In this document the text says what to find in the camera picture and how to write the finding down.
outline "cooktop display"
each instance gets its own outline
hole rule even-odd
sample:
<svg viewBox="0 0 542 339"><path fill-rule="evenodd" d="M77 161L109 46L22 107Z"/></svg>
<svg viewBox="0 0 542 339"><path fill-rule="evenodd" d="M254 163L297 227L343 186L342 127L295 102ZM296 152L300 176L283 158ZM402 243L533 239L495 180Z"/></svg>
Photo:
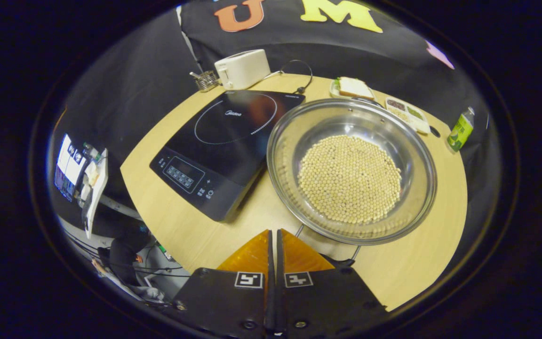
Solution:
<svg viewBox="0 0 542 339"><path fill-rule="evenodd" d="M264 167L275 123L304 99L280 92L224 92L168 140L150 168L187 202L222 221Z"/></svg>

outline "green bottle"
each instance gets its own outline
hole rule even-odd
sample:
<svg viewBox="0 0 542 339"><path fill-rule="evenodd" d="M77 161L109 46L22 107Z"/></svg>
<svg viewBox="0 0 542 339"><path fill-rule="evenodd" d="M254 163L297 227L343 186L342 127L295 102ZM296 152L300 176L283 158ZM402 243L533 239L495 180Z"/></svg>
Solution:
<svg viewBox="0 0 542 339"><path fill-rule="evenodd" d="M467 110L461 114L455 127L453 127L451 134L447 137L449 146L451 146L455 152L459 151L461 146L467 141L467 138L470 136L473 129L474 110L471 107L467 107Z"/></svg>

